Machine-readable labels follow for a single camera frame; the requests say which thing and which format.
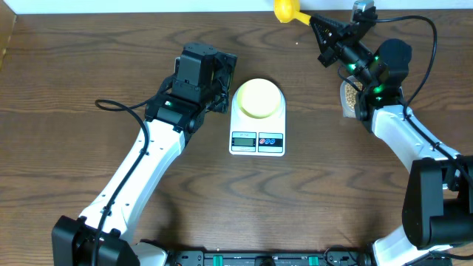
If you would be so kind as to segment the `yellow measuring scoop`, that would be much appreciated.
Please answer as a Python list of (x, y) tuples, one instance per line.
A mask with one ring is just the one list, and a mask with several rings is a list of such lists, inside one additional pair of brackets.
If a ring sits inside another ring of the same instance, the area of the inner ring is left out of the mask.
[(307, 26), (310, 25), (311, 16), (301, 12), (299, 0), (275, 0), (273, 11), (276, 18), (283, 24), (297, 20)]

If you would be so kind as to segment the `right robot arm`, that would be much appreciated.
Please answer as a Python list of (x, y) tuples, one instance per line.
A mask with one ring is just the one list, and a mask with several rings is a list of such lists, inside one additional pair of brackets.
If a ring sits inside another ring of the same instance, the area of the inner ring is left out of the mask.
[(472, 242), (472, 158), (444, 145), (414, 116), (401, 84), (412, 48), (391, 38), (375, 51), (362, 38), (379, 22), (374, 9), (356, 10), (350, 23), (312, 15), (324, 66), (339, 62), (353, 86), (355, 116), (383, 140), (409, 172), (402, 223), (374, 241), (359, 265), (451, 262), (451, 248)]

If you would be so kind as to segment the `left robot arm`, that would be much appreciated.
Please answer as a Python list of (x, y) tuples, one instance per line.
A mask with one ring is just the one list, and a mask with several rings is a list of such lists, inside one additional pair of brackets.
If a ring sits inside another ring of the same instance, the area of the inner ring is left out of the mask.
[(133, 106), (98, 99), (110, 112), (128, 112), (140, 132), (124, 161), (95, 200), (77, 219), (61, 216), (52, 229), (55, 265), (164, 265), (167, 252), (144, 240), (132, 242), (143, 209), (162, 176), (181, 155), (207, 112), (228, 111), (237, 56), (211, 45), (187, 43), (175, 59), (174, 73), (155, 95)]

